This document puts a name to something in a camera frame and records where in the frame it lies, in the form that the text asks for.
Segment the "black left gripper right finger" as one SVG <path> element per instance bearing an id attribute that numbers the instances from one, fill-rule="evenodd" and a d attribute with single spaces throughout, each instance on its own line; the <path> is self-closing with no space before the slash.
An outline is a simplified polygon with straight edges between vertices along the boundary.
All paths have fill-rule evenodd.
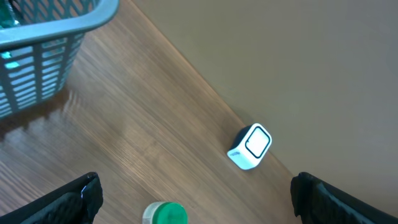
<path id="1" fill-rule="evenodd" d="M 294 215 L 303 224 L 397 224 L 397 218 L 301 172 L 290 183 Z"/>

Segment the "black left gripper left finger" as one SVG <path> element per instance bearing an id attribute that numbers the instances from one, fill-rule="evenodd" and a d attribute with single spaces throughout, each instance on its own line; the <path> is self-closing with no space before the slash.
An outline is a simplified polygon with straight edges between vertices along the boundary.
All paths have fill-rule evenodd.
<path id="1" fill-rule="evenodd" d="M 1 217 L 2 224 L 92 224 L 103 205 L 96 172 L 89 172 Z"/>

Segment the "green lid jar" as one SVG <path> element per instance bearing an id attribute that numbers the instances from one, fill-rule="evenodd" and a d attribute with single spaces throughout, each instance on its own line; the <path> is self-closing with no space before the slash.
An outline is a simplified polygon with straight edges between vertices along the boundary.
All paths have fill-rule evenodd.
<path id="1" fill-rule="evenodd" d="M 154 202 L 144 210 L 142 224 L 188 224 L 188 215 L 179 203 Z"/>

